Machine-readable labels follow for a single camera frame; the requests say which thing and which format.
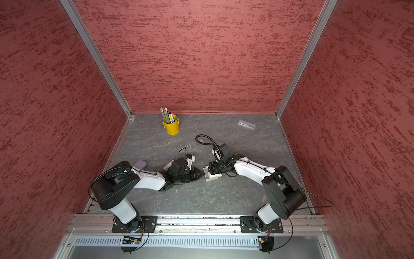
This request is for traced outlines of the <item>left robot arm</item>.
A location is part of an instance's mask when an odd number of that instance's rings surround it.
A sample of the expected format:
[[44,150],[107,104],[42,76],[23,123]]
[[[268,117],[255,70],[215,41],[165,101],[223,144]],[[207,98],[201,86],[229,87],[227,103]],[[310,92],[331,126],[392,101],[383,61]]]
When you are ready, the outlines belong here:
[[96,177],[89,189],[100,208],[114,214],[113,233],[143,234],[147,224],[126,196],[134,189],[164,192],[204,177],[205,173],[192,164],[191,159],[178,158],[168,168],[150,172],[122,161]]

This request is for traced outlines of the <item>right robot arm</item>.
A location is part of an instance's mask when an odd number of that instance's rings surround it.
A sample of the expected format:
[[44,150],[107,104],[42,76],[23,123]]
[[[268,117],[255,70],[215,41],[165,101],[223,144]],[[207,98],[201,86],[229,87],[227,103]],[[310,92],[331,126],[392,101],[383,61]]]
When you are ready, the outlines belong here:
[[213,147],[212,154],[215,161],[207,167],[211,175],[235,173],[264,188],[268,203],[253,216],[253,225],[260,232],[267,232],[274,221],[287,220],[307,200],[305,192],[285,166],[266,167],[241,154],[235,155],[226,144]]

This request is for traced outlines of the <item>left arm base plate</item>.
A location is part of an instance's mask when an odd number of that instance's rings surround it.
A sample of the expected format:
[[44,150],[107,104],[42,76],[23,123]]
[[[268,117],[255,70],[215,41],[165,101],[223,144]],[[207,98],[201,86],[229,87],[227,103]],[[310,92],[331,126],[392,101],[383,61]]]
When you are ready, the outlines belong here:
[[138,234],[145,231],[155,232],[157,216],[137,216],[129,223],[122,223],[117,216],[113,218],[112,233],[131,233]]

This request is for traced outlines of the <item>white jewelry box base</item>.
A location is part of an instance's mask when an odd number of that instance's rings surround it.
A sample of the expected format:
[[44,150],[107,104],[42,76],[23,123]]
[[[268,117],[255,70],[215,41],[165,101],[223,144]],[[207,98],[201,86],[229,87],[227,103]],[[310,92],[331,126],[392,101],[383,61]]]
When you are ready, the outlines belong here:
[[206,166],[203,168],[206,182],[217,180],[222,177],[222,173],[216,173],[212,166]]

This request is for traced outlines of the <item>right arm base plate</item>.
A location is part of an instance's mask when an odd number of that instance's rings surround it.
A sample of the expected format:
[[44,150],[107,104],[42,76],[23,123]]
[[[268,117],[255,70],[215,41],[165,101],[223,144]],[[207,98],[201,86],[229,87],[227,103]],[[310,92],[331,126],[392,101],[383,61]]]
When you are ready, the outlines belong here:
[[271,233],[281,234],[284,232],[280,219],[276,219],[271,223],[264,223],[259,217],[241,216],[240,228],[242,233]]

